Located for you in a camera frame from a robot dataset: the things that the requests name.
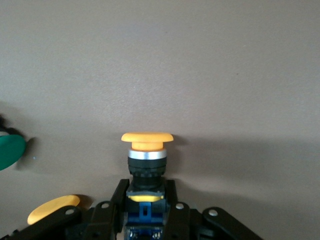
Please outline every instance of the yellow mushroom button cap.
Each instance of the yellow mushroom button cap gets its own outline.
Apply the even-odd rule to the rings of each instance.
[[[80,203],[80,198],[76,195],[67,195],[50,200],[33,210],[27,219],[29,225],[34,224],[54,211],[65,206],[77,206]]]
[[[136,151],[152,152],[164,148],[165,142],[171,142],[174,137],[167,132],[127,132],[122,138],[124,142],[131,142],[131,148]]]

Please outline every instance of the green button cap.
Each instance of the green button cap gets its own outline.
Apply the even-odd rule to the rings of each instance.
[[[18,161],[25,149],[26,141],[22,136],[0,136],[0,171]]]

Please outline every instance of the gray surface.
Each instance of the gray surface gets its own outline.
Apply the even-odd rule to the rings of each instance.
[[[266,240],[320,238],[320,1],[1,1],[0,236],[66,194],[108,199],[129,131],[174,134],[180,198]]]

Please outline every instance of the green push button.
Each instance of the green push button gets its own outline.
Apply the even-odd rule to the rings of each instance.
[[[24,154],[26,141],[20,135],[0,136],[0,171],[18,161]]]

